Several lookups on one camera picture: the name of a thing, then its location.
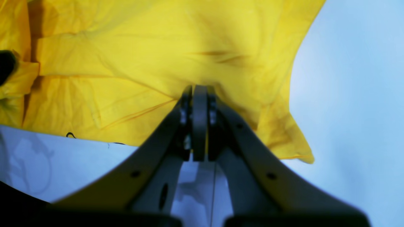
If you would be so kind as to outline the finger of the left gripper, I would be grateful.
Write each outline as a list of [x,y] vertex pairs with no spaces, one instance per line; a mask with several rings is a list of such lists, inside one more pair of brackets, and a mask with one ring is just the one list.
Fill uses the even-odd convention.
[[4,85],[16,69],[16,57],[10,50],[0,51],[0,86]]

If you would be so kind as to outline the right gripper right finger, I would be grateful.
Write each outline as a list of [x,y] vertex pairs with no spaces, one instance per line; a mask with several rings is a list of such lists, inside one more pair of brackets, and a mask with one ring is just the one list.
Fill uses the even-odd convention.
[[212,86],[200,86],[200,96],[207,158],[224,172],[233,210],[224,227],[370,226],[362,211],[285,166]]

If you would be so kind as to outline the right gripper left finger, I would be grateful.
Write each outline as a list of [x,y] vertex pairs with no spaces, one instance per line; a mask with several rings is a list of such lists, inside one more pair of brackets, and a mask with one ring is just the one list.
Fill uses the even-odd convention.
[[180,169],[191,151],[192,87],[125,161],[48,209],[57,227],[181,227],[170,215]]

